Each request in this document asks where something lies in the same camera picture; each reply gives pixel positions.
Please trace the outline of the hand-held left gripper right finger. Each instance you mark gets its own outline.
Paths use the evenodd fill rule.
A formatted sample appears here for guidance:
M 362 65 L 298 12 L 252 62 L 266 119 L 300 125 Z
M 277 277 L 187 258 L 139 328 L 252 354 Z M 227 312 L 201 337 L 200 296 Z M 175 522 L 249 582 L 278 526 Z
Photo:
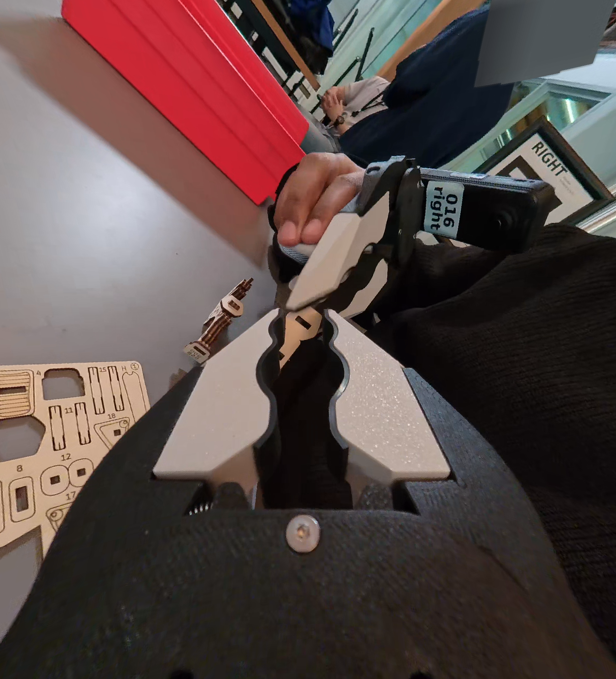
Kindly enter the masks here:
M 451 468 L 403 366 L 338 313 L 327 310 L 325 321 L 344 369 L 330 423 L 347 448 L 350 488 L 447 480 Z

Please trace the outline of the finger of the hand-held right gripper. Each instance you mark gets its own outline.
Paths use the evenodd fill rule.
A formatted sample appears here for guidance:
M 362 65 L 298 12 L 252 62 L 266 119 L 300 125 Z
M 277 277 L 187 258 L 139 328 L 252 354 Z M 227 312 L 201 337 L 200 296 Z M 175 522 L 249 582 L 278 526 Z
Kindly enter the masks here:
M 338 274 L 347 254 L 359 253 L 368 245 L 391 245 L 393 254 L 394 245 L 385 242 L 389 203 L 386 191 L 363 216 L 340 213 L 333 218 L 296 279 L 286 302 L 288 312 L 306 307 L 328 310 L 329 295 L 339 285 Z
M 329 310 L 343 318 L 365 311 L 388 283 L 391 245 L 368 245 L 346 255 L 338 287 L 329 295 Z

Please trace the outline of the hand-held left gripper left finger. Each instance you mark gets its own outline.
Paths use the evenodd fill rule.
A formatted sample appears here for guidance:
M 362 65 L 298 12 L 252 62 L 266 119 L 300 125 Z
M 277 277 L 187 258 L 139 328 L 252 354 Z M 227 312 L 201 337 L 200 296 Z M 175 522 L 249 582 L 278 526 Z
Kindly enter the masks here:
M 158 480 L 205 482 L 211 490 L 237 483 L 257 497 L 279 457 L 273 386 L 285 322 L 269 311 L 210 359 L 158 458 Z

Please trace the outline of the wooden model part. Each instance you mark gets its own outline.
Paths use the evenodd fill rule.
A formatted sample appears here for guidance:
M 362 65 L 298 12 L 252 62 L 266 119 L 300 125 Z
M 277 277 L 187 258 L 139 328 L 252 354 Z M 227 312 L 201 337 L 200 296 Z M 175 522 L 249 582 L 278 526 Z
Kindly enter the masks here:
M 282 370 L 303 341 L 318 335 L 322 315 L 312 307 L 298 312 L 287 312 L 284 321 L 284 343 L 279 350 L 279 369 Z

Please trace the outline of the wooden puzzle sheet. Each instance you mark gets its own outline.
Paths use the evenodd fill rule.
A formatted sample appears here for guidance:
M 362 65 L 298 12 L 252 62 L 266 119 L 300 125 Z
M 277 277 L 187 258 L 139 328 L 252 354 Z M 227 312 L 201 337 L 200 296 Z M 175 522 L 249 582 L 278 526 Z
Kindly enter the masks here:
M 0 366 L 0 549 L 46 554 L 83 485 L 150 408 L 137 361 Z

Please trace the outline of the grey desk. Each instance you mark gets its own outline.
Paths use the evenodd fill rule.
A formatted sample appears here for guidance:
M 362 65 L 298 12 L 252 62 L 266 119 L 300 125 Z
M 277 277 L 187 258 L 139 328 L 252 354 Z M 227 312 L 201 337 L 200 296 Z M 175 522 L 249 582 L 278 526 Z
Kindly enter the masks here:
M 219 299 L 272 307 L 258 207 L 59 16 L 0 1 L 0 365 L 134 360 L 151 403 Z

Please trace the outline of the person's right hand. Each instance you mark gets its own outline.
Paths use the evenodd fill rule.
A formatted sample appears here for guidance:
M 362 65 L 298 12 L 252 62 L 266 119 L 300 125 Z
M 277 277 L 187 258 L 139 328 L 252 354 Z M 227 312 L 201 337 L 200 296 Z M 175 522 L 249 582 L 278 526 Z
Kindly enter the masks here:
M 364 174 L 341 153 L 306 155 L 275 203 L 278 242 L 287 248 L 317 244 L 331 220 L 356 197 Z

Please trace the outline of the framed sign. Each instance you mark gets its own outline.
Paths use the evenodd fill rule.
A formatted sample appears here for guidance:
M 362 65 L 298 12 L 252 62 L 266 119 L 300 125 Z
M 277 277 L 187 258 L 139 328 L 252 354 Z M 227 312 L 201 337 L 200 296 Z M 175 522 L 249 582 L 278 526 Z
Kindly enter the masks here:
M 474 173 L 547 182 L 555 192 L 547 224 L 577 225 L 615 200 L 545 117 L 539 117 Z

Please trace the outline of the small wooden model assembly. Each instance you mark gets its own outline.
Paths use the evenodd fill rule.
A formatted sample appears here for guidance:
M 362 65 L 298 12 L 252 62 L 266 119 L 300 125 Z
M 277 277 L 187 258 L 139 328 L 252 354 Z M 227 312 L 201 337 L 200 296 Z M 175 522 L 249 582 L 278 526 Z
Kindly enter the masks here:
M 225 295 L 203 323 L 198 339 L 184 347 L 184 353 L 202 366 L 211 356 L 211 349 L 228 326 L 244 313 L 243 300 L 253 285 L 253 278 L 242 280 Z

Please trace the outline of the red box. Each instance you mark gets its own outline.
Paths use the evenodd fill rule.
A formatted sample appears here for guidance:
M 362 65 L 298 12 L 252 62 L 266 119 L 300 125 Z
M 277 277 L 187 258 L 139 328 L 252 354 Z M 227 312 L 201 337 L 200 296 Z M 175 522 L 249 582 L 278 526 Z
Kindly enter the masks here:
M 63 1 L 62 18 L 260 205 L 309 123 L 216 1 Z

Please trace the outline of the blue jacket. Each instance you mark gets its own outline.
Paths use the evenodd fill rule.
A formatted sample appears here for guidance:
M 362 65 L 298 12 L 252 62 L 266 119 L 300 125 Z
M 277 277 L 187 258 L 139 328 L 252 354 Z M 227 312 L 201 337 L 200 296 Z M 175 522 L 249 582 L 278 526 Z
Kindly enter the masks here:
M 323 75 L 334 54 L 334 20 L 330 1 L 288 1 L 287 14 L 298 38 L 300 53 L 316 75 Z

